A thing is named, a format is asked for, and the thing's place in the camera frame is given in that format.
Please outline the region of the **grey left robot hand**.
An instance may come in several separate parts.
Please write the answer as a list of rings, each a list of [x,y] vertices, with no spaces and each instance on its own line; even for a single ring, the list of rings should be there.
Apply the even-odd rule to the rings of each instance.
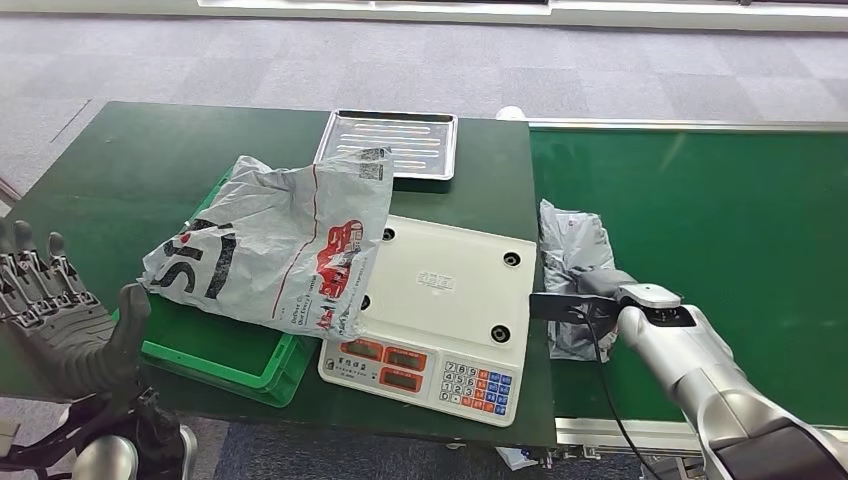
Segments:
[[[84,284],[63,236],[36,247],[24,220],[1,224],[1,332],[52,396],[77,400],[141,388],[141,347],[151,313],[145,288],[123,286],[111,312]]]

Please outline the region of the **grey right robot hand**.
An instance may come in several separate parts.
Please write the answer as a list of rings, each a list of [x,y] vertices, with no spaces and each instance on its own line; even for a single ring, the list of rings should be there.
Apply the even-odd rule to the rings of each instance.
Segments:
[[[622,309],[616,299],[617,292],[625,285],[636,284],[637,280],[617,269],[573,269],[570,273],[576,293],[567,307],[571,325],[568,336],[573,345],[589,344],[617,329]]]

